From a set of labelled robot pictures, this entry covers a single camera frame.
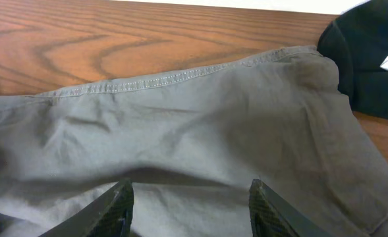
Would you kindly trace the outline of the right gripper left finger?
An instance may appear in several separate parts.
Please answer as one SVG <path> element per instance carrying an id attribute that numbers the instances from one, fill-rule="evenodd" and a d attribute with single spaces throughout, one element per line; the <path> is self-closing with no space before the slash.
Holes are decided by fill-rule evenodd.
<path id="1" fill-rule="evenodd" d="M 133 207 L 132 182 L 124 179 L 40 237 L 128 237 Z"/>

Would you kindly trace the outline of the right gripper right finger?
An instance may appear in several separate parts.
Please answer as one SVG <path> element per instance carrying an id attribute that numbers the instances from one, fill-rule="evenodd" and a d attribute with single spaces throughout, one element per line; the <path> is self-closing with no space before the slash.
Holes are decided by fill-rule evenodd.
<path id="1" fill-rule="evenodd" d="M 248 206 L 254 237 L 330 237 L 259 179 L 252 181 Z"/>

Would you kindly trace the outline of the grey shorts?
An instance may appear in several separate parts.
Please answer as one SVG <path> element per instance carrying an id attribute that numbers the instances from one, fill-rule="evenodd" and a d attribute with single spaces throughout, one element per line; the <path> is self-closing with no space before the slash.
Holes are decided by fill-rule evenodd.
<path id="1" fill-rule="evenodd" d="M 37 236 L 116 182 L 141 236 L 250 236 L 260 179 L 333 236 L 388 236 L 388 162 L 315 47 L 0 96 L 5 236 Z"/>

